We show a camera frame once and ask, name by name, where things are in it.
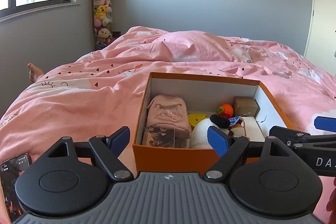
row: smartphone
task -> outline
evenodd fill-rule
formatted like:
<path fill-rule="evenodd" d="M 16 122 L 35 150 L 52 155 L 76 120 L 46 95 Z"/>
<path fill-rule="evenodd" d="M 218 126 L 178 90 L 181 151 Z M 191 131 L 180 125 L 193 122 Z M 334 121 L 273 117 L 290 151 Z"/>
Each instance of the smartphone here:
<path fill-rule="evenodd" d="M 0 178 L 5 205 L 12 223 L 23 214 L 15 193 L 15 182 L 19 175 L 28 169 L 31 162 L 32 160 L 28 154 L 22 154 L 3 162 L 0 166 Z"/>

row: yellow plush toy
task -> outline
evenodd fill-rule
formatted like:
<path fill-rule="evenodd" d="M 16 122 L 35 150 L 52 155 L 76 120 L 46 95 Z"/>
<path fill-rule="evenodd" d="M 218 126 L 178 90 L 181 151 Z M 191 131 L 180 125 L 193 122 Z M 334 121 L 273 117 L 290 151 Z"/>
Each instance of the yellow plush toy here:
<path fill-rule="evenodd" d="M 106 18 L 106 11 L 108 7 L 109 7 L 108 5 L 101 5 L 101 6 L 98 6 L 97 9 L 94 9 L 95 17 L 100 20 L 103 20 L 104 18 Z"/>
<path fill-rule="evenodd" d="M 194 127 L 202 120 L 208 118 L 206 114 L 199 114 L 199 113 L 189 113 L 188 120 L 189 124 L 191 125 L 191 129 L 193 130 Z"/>

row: silver bolt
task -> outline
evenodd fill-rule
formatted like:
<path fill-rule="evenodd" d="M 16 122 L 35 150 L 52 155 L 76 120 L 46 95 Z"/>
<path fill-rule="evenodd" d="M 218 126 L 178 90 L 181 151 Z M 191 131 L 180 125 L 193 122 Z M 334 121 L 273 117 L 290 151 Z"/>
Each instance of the silver bolt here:
<path fill-rule="evenodd" d="M 131 175 L 131 173 L 127 170 L 119 170 L 119 171 L 116 171 L 113 175 L 117 179 L 126 179 Z"/>
<path fill-rule="evenodd" d="M 219 172 L 217 170 L 211 170 L 206 173 L 207 178 L 209 179 L 219 179 L 223 176 L 222 172 Z"/>

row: pink backpack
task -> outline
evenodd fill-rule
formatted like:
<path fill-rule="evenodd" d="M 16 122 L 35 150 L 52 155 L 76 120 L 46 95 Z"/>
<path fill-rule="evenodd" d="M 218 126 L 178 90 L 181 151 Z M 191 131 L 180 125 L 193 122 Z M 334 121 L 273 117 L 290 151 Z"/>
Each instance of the pink backpack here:
<path fill-rule="evenodd" d="M 189 138 L 191 127 L 187 107 L 181 98 L 160 94 L 154 97 L 147 108 L 147 127 L 174 129 L 176 138 Z"/>

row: orange ball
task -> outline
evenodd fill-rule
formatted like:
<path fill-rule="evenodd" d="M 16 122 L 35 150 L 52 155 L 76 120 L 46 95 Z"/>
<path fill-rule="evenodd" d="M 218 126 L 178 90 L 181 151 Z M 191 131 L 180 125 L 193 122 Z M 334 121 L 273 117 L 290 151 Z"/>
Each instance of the orange ball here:
<path fill-rule="evenodd" d="M 217 114 L 230 119 L 233 117 L 233 107 L 229 104 L 221 105 L 217 110 Z"/>

